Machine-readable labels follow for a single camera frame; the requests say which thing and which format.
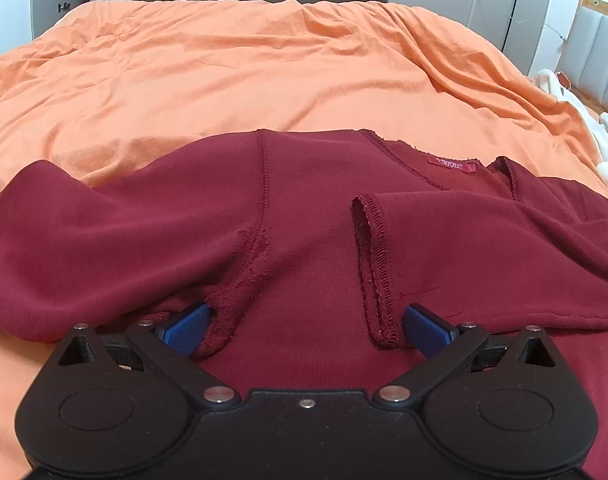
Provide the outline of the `cream white garment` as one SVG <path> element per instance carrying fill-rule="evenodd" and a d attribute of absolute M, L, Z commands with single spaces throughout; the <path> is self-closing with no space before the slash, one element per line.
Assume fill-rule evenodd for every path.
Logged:
<path fill-rule="evenodd" d="M 560 74 L 553 73 L 547 68 L 536 74 L 535 85 L 550 96 L 554 96 L 558 101 L 567 102 L 577 110 L 598 151 L 596 171 L 608 185 L 608 113 L 602 112 L 597 115 L 591 108 L 585 106 L 569 88 L 562 85 Z"/>

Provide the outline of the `dark red shirt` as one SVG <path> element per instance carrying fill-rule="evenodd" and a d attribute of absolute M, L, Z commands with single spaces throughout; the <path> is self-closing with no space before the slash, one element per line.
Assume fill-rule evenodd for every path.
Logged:
<path fill-rule="evenodd" d="M 206 304 L 208 372 L 373 390 L 418 362 L 409 304 L 545 328 L 599 413 L 608 479 L 608 199 L 505 157 L 440 158 L 367 130 L 202 139 L 91 188 L 51 162 L 0 192 L 0 329 L 163 321 Z"/>

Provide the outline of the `orange bed sheet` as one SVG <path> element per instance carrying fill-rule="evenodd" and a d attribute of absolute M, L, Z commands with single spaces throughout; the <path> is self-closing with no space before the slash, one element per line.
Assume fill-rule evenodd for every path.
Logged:
<path fill-rule="evenodd" d="M 258 130 L 367 130 L 458 162 L 505 157 L 608 199 L 577 110 L 422 8 L 97 1 L 0 56 L 0 192 L 40 160 L 95 188 Z M 28 471 L 14 416 L 58 340 L 0 329 L 0 479 Z"/>

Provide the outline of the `grey padded headboard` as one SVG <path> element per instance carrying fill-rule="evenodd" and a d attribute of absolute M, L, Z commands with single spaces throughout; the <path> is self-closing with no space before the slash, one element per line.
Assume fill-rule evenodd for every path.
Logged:
<path fill-rule="evenodd" d="M 556 70 L 588 107 L 608 113 L 608 2 L 579 0 Z"/>

